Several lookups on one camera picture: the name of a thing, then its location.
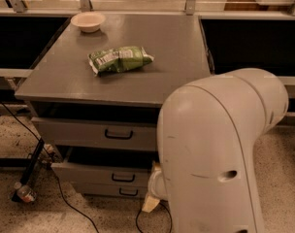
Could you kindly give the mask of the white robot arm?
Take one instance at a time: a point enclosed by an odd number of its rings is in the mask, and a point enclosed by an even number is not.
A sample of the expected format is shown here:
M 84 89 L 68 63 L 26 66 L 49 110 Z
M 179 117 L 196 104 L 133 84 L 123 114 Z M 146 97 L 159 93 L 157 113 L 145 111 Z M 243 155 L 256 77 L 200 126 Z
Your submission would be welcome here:
M 166 99 L 148 190 L 168 201 L 175 233 L 265 233 L 253 149 L 287 109 L 282 81 L 260 69 L 187 83 Z

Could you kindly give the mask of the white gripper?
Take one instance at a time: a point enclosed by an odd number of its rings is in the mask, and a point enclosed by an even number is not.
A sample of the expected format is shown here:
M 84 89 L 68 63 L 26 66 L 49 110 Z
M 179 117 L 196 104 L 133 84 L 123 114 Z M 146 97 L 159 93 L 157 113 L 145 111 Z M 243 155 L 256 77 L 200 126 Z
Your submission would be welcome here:
M 148 180 L 148 193 L 146 194 L 142 211 L 151 213 L 160 203 L 160 200 L 168 200 L 166 186 L 158 162 L 152 162 L 152 173 Z

